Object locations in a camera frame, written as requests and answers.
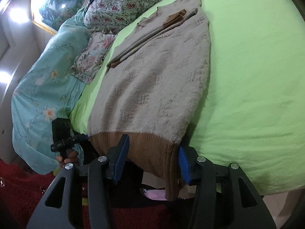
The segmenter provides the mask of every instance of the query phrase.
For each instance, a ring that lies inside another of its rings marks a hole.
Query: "teal floral fabric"
[[[117,34],[161,0],[94,0],[88,7],[84,24],[92,30]]]
[[[54,171],[52,120],[67,118],[85,83],[70,75],[74,59],[86,48],[90,32],[83,25],[84,10],[62,24],[44,52],[22,78],[12,97],[13,146],[39,174]],[[83,162],[80,145],[74,148]]]
[[[71,67],[71,74],[89,84],[101,68],[105,55],[115,39],[113,34],[93,33],[88,47],[81,51]]]

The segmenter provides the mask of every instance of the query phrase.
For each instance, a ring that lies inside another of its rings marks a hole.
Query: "green bed sheet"
[[[163,0],[148,17],[175,0]],[[217,164],[238,163],[261,194],[305,185],[305,22],[291,0],[202,0],[210,20],[211,71],[188,134]],[[114,48],[70,115],[87,122]]]

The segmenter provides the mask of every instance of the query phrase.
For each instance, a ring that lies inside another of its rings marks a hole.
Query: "silver screw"
[[[238,169],[239,166],[238,166],[237,163],[232,163],[232,164],[231,164],[231,168],[232,168],[232,169]]]
[[[98,158],[98,161],[99,162],[105,162],[105,161],[107,161],[107,157],[106,156],[100,156],[99,158]]]
[[[72,169],[73,168],[73,164],[72,163],[68,163],[65,165],[65,169]]]
[[[206,158],[204,156],[199,156],[199,157],[197,157],[197,161],[199,163],[204,163],[206,161]]]

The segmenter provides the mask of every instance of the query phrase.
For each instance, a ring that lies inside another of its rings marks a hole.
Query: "framed picture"
[[[33,23],[49,33],[56,34],[59,27],[88,0],[31,0]]]

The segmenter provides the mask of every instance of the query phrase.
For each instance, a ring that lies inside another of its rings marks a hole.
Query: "knit sweater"
[[[179,188],[177,151],[209,73],[210,37],[201,0],[176,0],[143,18],[115,48],[88,122],[99,154],[120,136],[129,158],[166,180],[166,198]]]

